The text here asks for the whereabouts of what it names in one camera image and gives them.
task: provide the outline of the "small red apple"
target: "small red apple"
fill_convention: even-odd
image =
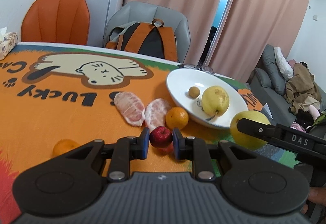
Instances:
[[[172,133],[164,126],[158,126],[149,135],[149,141],[154,148],[166,148],[172,142]]]
[[[170,154],[173,152],[174,148],[173,148],[173,142],[170,143],[169,146],[167,146],[166,148],[160,149],[164,154]]]

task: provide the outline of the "white bowl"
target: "white bowl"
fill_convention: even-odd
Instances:
[[[177,106],[184,108],[193,121],[210,128],[228,129],[237,113],[248,110],[246,102],[232,86],[218,77],[199,70],[173,70],[167,76],[166,86]],[[188,95],[188,90],[192,86],[200,89],[200,95],[196,99]],[[230,105],[222,116],[209,120],[210,117],[201,107],[201,97],[203,92],[211,86],[221,86],[225,89],[230,98]]]

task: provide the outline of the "cat face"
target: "cat face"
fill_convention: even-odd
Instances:
[[[91,85],[115,85],[123,82],[123,75],[115,67],[102,61],[90,62],[76,69],[84,74]]]

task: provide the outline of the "eyeglasses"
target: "eyeglasses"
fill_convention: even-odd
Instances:
[[[193,64],[180,64],[178,65],[179,69],[185,68],[185,69],[197,69],[206,73],[209,73],[211,75],[215,75],[212,68],[207,66],[195,66]]]

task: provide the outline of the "white pillow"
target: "white pillow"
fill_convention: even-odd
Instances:
[[[280,70],[283,78],[288,81],[293,77],[293,69],[289,65],[289,63],[284,58],[281,48],[280,47],[274,47],[274,53],[275,53],[275,60],[276,64],[278,66],[278,69]]]

